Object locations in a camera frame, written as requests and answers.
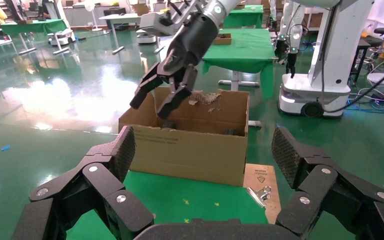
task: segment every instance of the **white table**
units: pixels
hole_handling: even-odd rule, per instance
[[[113,55],[117,54],[118,52],[120,52],[125,48],[124,46],[119,46],[119,41],[117,40],[116,28],[114,27],[114,24],[140,24],[141,23],[141,17],[138,16],[138,14],[136,13],[127,13],[124,15],[112,14],[112,15],[100,17],[99,20],[108,20],[109,23],[111,24],[112,34],[115,40],[115,46],[117,47],[116,50],[112,51]],[[160,44],[159,37],[156,38],[156,43],[158,45]],[[164,46],[158,47],[158,49],[155,50],[154,53],[155,54],[159,53],[163,48]]]

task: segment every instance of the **white robot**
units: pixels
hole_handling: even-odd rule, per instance
[[[295,74],[293,65],[296,55],[294,57],[292,54],[294,54],[294,48],[299,46],[295,36],[298,36],[302,29],[291,29],[291,47],[287,59],[289,64],[287,69],[289,67],[291,73],[282,76],[278,107],[287,114],[340,118],[343,110],[332,111],[347,104],[351,91],[347,85],[348,77],[361,30],[364,28],[374,1],[302,0],[296,2],[306,6],[330,9],[323,14],[308,74]],[[300,24],[301,21],[302,19],[298,19],[291,25]]]
[[[67,21],[66,14],[64,13],[63,9],[63,1],[62,0],[55,0],[55,1],[47,1],[43,2],[43,0],[39,0],[39,6],[42,7],[42,5],[46,5],[46,9],[49,12],[49,16],[51,19],[62,19],[64,20],[65,25],[67,26],[66,29],[63,31],[58,31],[56,33],[56,37],[58,38],[58,42],[60,46],[68,45],[76,41],[76,37],[74,36],[73,30],[70,28],[70,23]],[[40,17],[43,18],[43,10],[39,13],[41,15]],[[55,36],[53,33],[49,33],[47,35],[48,37],[48,44],[52,45],[53,47],[58,46],[58,42],[55,39]]]
[[[177,33],[168,48],[166,59],[156,63],[141,79],[130,103],[132,108],[139,108],[146,95],[163,82],[170,84],[172,92],[158,111],[161,118],[167,118],[190,96],[197,76],[195,66],[211,46],[220,24],[239,2],[191,0],[179,8],[171,6],[174,11],[166,15],[143,15],[140,27],[144,31],[155,36]],[[343,111],[329,113],[325,110],[336,110],[347,103],[351,91],[347,86],[348,76],[373,0],[287,0],[286,3],[278,42],[286,43],[290,35],[287,69],[291,73],[282,77],[279,109],[309,117],[340,117]],[[323,15],[309,73],[295,74],[304,6],[330,9]]]

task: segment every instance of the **small cardboard box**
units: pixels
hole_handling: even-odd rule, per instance
[[[232,35],[230,33],[219,33],[212,42],[214,45],[231,45]]]
[[[245,8],[245,4],[238,4],[234,7],[234,9],[244,9]]]
[[[150,12],[150,8],[144,3],[132,4],[131,7],[137,13],[138,16],[142,16]]]
[[[31,24],[33,23],[33,20],[20,20],[20,21],[15,21],[17,24]]]

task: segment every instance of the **silver screw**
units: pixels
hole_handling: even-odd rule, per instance
[[[97,166],[91,166],[91,167],[89,167],[89,172],[95,172],[96,170],[98,170],[98,167],[97,167]]]
[[[310,199],[308,199],[305,196],[300,197],[299,200],[301,201],[301,203],[303,203],[305,205],[310,204]]]
[[[331,174],[331,171],[327,168],[323,168],[321,171],[325,174]]]
[[[117,203],[122,203],[126,200],[126,196],[125,195],[119,195],[117,197]]]
[[[42,189],[40,189],[39,191],[36,192],[36,195],[37,195],[37,196],[43,196],[43,195],[45,195],[47,192],[48,192],[48,189],[47,189],[47,188],[42,188]]]
[[[384,192],[381,192],[381,191],[380,191],[380,192],[377,193],[377,195],[378,195],[379,197],[381,197],[381,198],[384,199]]]

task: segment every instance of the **table leg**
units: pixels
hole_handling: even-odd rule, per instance
[[[18,36],[21,38],[22,45],[24,46],[24,49],[25,49],[24,51],[20,51],[18,53],[18,55],[23,55],[23,54],[30,53],[30,52],[33,52],[34,50],[36,50],[36,47],[32,47],[32,48],[27,47],[26,41],[24,41],[24,37],[21,33],[19,33]]]
[[[60,53],[63,53],[63,52],[66,52],[69,50],[68,47],[61,48],[60,41],[58,41],[58,37],[57,37],[56,32],[53,34],[53,37],[55,38],[56,44],[58,45],[58,49],[59,49],[58,51],[54,51],[52,53],[53,55],[57,55],[57,54],[60,54]]]
[[[161,50],[163,50],[166,47],[166,46],[160,46],[160,37],[159,36],[156,37],[156,47],[157,47],[157,49],[153,52],[154,54],[161,52]]]
[[[254,88],[259,88],[260,87],[260,83],[256,82],[256,81],[240,81],[239,80],[239,72],[238,71],[233,71],[233,78],[232,79],[233,79],[232,81],[220,80],[220,81],[218,81],[218,84],[232,85],[232,88],[233,88],[234,86],[233,86],[232,82],[235,82],[234,84],[236,84],[236,82],[237,82],[237,84],[239,86],[254,87]]]
[[[240,77],[239,77],[239,72],[238,71],[233,71],[233,76],[232,76],[232,80],[229,81],[229,80],[220,80],[218,81],[218,84],[225,84],[225,85],[231,85],[231,88],[230,90],[233,91],[233,92],[236,92],[239,90],[239,86],[251,86],[251,87],[259,87],[260,84],[258,82],[251,82],[251,81],[240,81]],[[248,126],[251,126],[251,127],[257,127],[257,128],[261,128],[263,125],[261,123],[261,121],[248,121]]]
[[[115,46],[117,47],[116,50],[112,51],[112,55],[116,55],[118,52],[123,50],[125,47],[119,46],[119,41],[117,40],[117,35],[116,35],[116,28],[114,27],[113,21],[110,20],[109,22],[111,23],[112,35],[114,36]]]

